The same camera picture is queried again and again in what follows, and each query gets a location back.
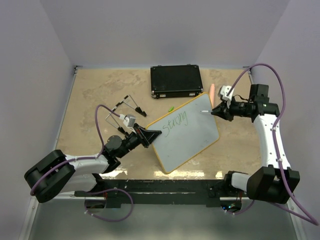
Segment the yellow framed whiteboard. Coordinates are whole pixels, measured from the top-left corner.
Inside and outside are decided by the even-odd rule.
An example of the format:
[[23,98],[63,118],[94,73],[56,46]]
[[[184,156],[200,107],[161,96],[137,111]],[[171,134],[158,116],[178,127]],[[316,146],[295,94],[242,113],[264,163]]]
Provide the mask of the yellow framed whiteboard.
[[147,130],[160,130],[152,143],[163,172],[169,174],[207,149],[220,138],[210,96],[204,92],[150,123]]

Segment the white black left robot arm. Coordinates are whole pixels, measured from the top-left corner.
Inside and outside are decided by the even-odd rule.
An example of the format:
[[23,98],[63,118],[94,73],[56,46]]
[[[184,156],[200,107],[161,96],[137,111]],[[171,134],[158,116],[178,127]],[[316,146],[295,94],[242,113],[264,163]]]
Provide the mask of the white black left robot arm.
[[114,171],[120,158],[142,145],[148,148],[162,134],[160,130],[148,130],[138,124],[133,132],[121,138],[112,135],[101,152],[90,156],[72,156],[60,149],[53,150],[31,167],[24,179],[30,187],[30,194],[39,203],[45,203],[60,193],[83,191],[99,196],[104,190],[100,174]]

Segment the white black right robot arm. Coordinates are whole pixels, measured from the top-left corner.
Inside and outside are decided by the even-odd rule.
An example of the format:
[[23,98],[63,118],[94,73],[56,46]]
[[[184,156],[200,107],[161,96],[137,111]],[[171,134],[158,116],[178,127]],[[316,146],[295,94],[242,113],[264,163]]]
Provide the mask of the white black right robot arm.
[[280,110],[270,102],[268,92],[268,85],[253,84],[249,98],[236,101],[231,86],[219,90],[221,103],[211,114],[230,122],[234,117],[250,118],[259,136],[261,155],[261,167],[254,174],[229,171],[222,189],[230,197],[241,190],[251,200],[285,204],[300,181],[300,173],[292,170],[286,157],[277,121]]

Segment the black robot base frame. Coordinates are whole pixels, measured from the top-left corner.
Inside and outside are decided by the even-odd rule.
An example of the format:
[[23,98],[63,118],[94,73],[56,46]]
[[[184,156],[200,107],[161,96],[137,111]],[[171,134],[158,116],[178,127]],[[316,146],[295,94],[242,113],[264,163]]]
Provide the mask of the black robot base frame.
[[236,198],[240,193],[222,179],[99,179],[88,193],[76,191],[76,197],[103,197],[102,191],[117,189],[107,193],[107,207],[119,208],[130,204],[126,191],[138,205],[205,205],[208,208],[220,207],[220,198]]

